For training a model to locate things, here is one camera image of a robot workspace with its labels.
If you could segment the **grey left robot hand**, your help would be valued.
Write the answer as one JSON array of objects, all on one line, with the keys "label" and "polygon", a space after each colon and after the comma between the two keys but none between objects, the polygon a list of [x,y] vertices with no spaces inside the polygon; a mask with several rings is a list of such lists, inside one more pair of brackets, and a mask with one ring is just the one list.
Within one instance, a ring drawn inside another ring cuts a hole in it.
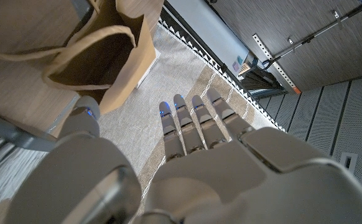
[{"label": "grey left robot hand", "polygon": [[196,118],[181,95],[161,102],[165,163],[148,193],[100,137],[100,109],[81,97],[53,150],[15,194],[6,223],[362,223],[362,186],[349,170],[275,128],[255,129],[214,90]]}]

